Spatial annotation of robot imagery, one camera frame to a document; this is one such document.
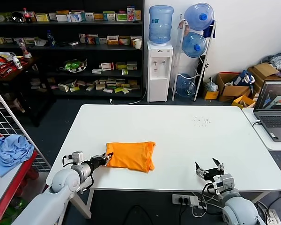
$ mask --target white table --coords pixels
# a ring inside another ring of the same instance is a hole
[[[251,124],[258,120],[255,117],[253,110],[253,108],[243,109],[245,116]],[[259,138],[262,140],[263,144],[267,147],[269,151],[281,151],[281,142],[274,142],[262,125],[255,124],[254,130],[256,131]]]
[[[62,157],[73,151],[83,151],[89,159],[104,153],[106,143],[145,141],[156,142],[155,169],[143,173],[99,167],[87,206],[78,195],[71,199],[85,218],[91,216],[95,189],[201,192],[205,181],[196,175],[195,161],[210,169],[215,167],[212,157],[225,164],[241,192],[281,191],[281,171],[235,106],[83,105],[46,183],[63,169]],[[88,178],[83,186],[90,183]]]

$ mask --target orange cloth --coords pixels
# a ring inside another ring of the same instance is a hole
[[[155,142],[107,143],[106,154],[113,152],[107,166],[128,168],[147,173],[149,170],[154,170],[152,162],[154,146]]]

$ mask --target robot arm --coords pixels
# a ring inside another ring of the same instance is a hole
[[[77,154],[81,156],[82,152],[74,152],[73,156]],[[112,154],[102,154],[82,163],[73,158],[74,165],[71,169],[58,171],[51,186],[36,196],[12,224],[53,225],[60,217],[65,203],[76,194],[80,184],[91,176],[96,168],[106,165],[111,157]]]
[[[244,199],[239,191],[234,188],[234,179],[231,174],[224,173],[224,166],[214,159],[217,168],[204,170],[196,163],[196,174],[212,183],[207,185],[207,190],[213,189],[219,196],[222,205],[222,216],[228,225],[266,225],[260,218],[254,204]]]

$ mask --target laptop keyboard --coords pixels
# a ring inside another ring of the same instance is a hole
[[[260,116],[260,119],[268,128],[281,128],[281,116]]]

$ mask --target red shelf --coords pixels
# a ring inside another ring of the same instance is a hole
[[[10,201],[14,197],[15,192],[17,191],[21,181],[25,177],[27,171],[31,168],[32,163],[33,163],[34,159],[36,158],[36,156],[37,156],[37,152],[33,151],[31,158],[22,164],[17,175],[14,177],[14,179],[10,183],[7,191],[5,192],[4,196],[1,198],[1,200],[0,200],[0,220],[5,212],[6,208],[8,207]]]

